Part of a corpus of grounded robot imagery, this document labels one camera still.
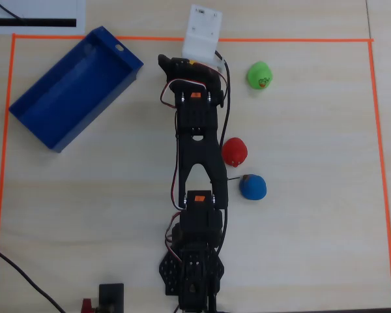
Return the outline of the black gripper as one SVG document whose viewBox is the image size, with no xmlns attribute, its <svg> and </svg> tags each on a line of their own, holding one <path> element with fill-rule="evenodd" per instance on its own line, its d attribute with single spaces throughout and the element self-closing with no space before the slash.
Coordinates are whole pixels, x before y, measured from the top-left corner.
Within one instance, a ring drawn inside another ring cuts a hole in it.
<svg viewBox="0 0 391 313">
<path fill-rule="evenodd" d="M 203 63 L 183 58 L 168 58 L 164 54 L 158 55 L 158 65 L 164 71 L 167 83 L 164 91 L 172 89 L 175 82 L 188 83 L 203 87 L 212 95 L 218 94 L 218 105 L 222 108 L 228 92 L 228 83 L 225 76 L 218 70 Z"/>
</svg>

